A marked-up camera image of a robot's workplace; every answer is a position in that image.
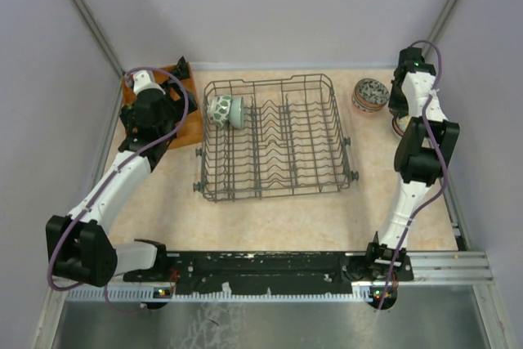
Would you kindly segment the yellow blue swirl bowl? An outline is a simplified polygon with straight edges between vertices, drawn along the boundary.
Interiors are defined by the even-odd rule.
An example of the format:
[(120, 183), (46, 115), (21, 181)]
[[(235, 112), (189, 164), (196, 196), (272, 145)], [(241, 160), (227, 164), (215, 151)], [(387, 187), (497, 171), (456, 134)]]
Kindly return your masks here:
[(392, 119), (391, 125), (394, 133), (401, 138), (405, 134), (405, 130), (409, 125), (410, 116), (406, 115), (404, 117), (395, 116)]

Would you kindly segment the dark leaf pattern bowl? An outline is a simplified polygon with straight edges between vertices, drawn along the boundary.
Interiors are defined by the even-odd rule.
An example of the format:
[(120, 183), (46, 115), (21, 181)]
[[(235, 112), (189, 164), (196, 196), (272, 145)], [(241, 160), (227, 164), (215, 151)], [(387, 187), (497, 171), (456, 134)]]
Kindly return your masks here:
[(376, 79), (363, 78), (355, 85), (355, 94), (360, 103), (383, 107), (390, 99), (387, 87)]

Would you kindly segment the orange flower green leaf bowl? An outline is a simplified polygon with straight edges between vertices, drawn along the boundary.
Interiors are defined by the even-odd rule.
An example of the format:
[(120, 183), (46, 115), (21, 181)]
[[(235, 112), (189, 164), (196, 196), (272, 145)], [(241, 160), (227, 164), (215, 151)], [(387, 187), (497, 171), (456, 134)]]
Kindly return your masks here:
[(351, 97), (351, 102), (353, 106), (363, 114), (376, 114), (384, 109), (383, 106), (377, 108), (365, 106), (357, 100), (356, 96)]

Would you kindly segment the green leaf pattern bowl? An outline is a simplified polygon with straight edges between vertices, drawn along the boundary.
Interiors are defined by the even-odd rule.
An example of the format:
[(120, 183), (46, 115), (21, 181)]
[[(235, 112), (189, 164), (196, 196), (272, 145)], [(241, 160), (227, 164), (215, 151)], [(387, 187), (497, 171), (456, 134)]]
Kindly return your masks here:
[(218, 128), (223, 128), (228, 122), (232, 104), (232, 96), (221, 95), (213, 97), (207, 108), (208, 119)]

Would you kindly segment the green striped bowl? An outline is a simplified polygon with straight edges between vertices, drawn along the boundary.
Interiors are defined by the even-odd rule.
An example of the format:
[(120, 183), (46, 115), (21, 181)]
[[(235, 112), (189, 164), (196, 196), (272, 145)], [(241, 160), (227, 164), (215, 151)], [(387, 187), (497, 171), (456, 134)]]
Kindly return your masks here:
[(242, 96), (233, 98), (228, 114), (229, 124), (235, 129), (242, 130), (244, 128), (244, 113), (244, 98)]

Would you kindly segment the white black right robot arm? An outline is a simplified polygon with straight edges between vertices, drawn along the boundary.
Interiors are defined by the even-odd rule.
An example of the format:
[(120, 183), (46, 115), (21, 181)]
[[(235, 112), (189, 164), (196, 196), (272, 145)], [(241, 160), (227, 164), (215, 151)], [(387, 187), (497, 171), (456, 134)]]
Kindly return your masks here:
[(425, 61), (416, 43), (402, 49), (392, 80), (389, 110), (397, 118), (409, 117), (394, 158), (398, 183), (391, 208), (382, 227), (369, 243), (365, 255), (366, 273), (375, 280), (391, 279), (406, 271), (406, 247), (414, 218), (440, 193), (424, 198), (441, 181), (448, 185), (448, 166), (460, 127), (447, 119), (437, 96), (441, 57), (438, 65)]

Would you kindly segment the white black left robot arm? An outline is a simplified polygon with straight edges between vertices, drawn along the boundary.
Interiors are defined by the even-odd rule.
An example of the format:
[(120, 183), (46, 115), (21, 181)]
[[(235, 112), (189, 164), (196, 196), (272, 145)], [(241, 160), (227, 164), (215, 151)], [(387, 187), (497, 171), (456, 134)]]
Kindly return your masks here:
[(71, 280), (77, 288), (104, 287), (131, 271), (142, 271), (154, 281), (168, 275), (164, 245), (135, 240), (114, 246), (108, 237), (123, 205), (155, 170), (186, 121), (190, 95), (178, 78), (168, 78), (168, 84), (157, 84), (149, 70), (134, 73), (136, 100), (123, 110), (127, 136), (110, 170), (68, 214), (47, 222), (47, 283), (52, 289), (60, 289), (56, 277)]

